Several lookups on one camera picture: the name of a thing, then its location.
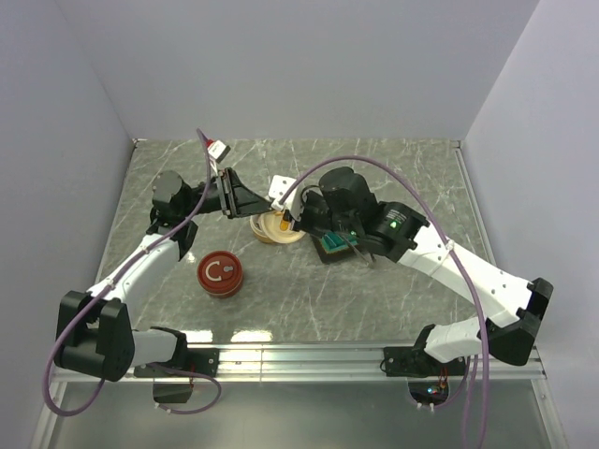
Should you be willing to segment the metal tongs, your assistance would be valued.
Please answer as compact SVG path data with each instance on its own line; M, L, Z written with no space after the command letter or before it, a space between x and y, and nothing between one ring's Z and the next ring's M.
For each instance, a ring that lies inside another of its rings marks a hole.
M374 268L375 257L370 252L363 250L357 243L352 242L346 237L343 237L343 241L354 252L355 255L365 262L368 268Z

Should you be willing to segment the cream round lid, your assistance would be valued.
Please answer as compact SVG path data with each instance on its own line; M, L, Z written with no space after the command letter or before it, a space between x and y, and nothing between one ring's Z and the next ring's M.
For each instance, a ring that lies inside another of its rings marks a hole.
M263 213L258 217L258 226L264 235L277 244L292 244L301 240L305 233L292 229L280 211Z

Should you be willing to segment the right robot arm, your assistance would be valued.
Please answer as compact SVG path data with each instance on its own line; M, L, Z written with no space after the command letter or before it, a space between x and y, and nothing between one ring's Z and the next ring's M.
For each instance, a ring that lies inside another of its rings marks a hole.
M383 372L425 378L464 371L471 355L527 364L553 293L550 282L513 276L438 231L430 218L401 202L380 201L350 167L324 174L314 192L281 193L297 229L315 237L353 237L372 255L413 268L471 301L476 316L427 325L411 347L387 347Z

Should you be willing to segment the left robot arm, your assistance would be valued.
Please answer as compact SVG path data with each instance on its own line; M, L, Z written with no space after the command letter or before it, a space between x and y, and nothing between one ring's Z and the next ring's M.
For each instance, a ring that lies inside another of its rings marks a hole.
M138 248L103 281L61 300L52 362L111 382L152 363L168 376L184 373L190 356L185 334L166 327L135 330L141 301L191 249L198 232L194 216L245 218L269 211L271 203L230 167L196 187L175 171L160 173L153 182L151 223Z

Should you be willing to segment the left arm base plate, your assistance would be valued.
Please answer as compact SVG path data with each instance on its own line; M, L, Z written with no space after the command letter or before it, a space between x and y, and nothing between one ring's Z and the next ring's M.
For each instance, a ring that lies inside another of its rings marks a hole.
M168 362L154 362L134 368L140 378L187 377L187 372L215 377L218 371L220 350L217 348L187 348Z

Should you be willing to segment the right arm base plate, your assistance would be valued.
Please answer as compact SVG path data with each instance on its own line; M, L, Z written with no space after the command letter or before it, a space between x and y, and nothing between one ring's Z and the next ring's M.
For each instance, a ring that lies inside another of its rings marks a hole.
M423 349L408 346L383 348L381 371L387 377L428 378L441 375L460 376L466 371L467 359L458 357L440 362Z

